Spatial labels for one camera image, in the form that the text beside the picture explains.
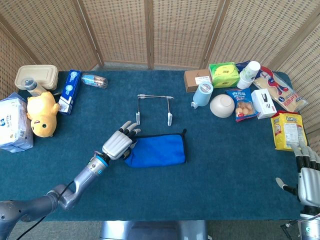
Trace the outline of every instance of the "label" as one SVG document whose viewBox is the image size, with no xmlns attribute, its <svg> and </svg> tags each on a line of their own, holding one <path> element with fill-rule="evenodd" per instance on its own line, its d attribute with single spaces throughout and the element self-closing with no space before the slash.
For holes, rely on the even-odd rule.
<svg viewBox="0 0 320 240">
<path fill-rule="evenodd" d="M 246 82 L 255 80 L 257 73 L 258 71 L 253 71 L 248 66 L 242 70 L 242 76 Z"/>
<path fill-rule="evenodd" d="M 59 108 L 59 112 L 64 112 L 66 113 L 68 111 L 69 105 L 64 105 L 64 104 L 60 104 L 60 108 Z"/>
<path fill-rule="evenodd" d="M 194 79 L 195 79 L 195 84 L 197 84 L 197 85 L 204 83 L 204 82 L 211 83 L 209 76 L 198 76 L 198 77 L 195 77 Z"/>
<path fill-rule="evenodd" d="M 26 134 L 25 130 L 20 130 L 20 137 L 24 138 Z"/>
<path fill-rule="evenodd" d="M 98 87 L 97 83 L 95 82 L 95 76 L 94 75 L 84 75 L 82 77 L 82 80 L 84 82 L 84 84 L 86 85 L 90 85 L 90 86 L 94 86 L 94 87 Z"/>
<path fill-rule="evenodd" d="M 211 86 L 209 84 L 203 84 L 200 86 L 200 88 L 204 93 L 209 93 L 211 91 Z"/>
<path fill-rule="evenodd" d="M 284 124 L 285 144 L 290 148 L 291 144 L 299 145 L 299 140 L 305 142 L 304 130 L 302 126 L 295 123 Z"/>
</svg>

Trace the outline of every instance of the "white bowl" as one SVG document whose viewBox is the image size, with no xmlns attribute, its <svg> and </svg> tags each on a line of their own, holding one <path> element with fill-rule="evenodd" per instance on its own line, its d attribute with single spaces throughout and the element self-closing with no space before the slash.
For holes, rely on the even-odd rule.
<svg viewBox="0 0 320 240">
<path fill-rule="evenodd" d="M 227 118 L 234 112 L 235 102 L 230 96 L 220 94 L 210 102 L 210 110 L 219 118 Z"/>
</svg>

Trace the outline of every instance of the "white cup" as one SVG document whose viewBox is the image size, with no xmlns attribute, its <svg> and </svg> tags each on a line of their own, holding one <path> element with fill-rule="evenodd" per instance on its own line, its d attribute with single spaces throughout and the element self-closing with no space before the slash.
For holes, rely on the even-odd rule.
<svg viewBox="0 0 320 240">
<path fill-rule="evenodd" d="M 244 80 L 242 77 L 241 77 L 241 74 L 240 74 L 240 79 L 236 85 L 236 87 L 238 89 L 247 89 L 250 87 L 250 85 L 254 82 L 254 79 L 253 80 L 250 80 L 250 81 L 246 81 Z"/>
<path fill-rule="evenodd" d="M 257 73 L 260 70 L 260 63 L 257 61 L 250 61 L 247 66 L 240 72 L 240 77 L 246 82 L 255 80 Z"/>
</svg>

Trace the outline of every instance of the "snack bag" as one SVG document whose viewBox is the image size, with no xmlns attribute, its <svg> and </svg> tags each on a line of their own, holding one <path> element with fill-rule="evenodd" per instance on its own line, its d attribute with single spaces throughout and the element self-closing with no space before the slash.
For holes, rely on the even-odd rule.
<svg viewBox="0 0 320 240">
<path fill-rule="evenodd" d="M 298 112 L 308 104 L 302 96 L 265 66 L 261 66 L 253 84 L 258 89 L 268 89 L 272 99 L 289 112 Z"/>
<path fill-rule="evenodd" d="M 290 144 L 299 145 L 299 140 L 307 145 L 302 117 L 297 112 L 278 111 L 272 118 L 275 149 L 292 151 Z"/>
<path fill-rule="evenodd" d="M 231 89 L 225 92 L 234 100 L 236 122 L 253 118 L 259 114 L 253 105 L 250 88 Z"/>
</svg>

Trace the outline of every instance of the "blue fabric bag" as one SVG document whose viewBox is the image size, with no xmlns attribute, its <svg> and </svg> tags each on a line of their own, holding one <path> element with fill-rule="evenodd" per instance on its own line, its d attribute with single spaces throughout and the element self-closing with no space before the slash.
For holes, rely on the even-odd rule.
<svg viewBox="0 0 320 240">
<path fill-rule="evenodd" d="M 185 133 L 136 136 L 125 163 L 132 168 L 163 167 L 186 162 Z"/>
</svg>

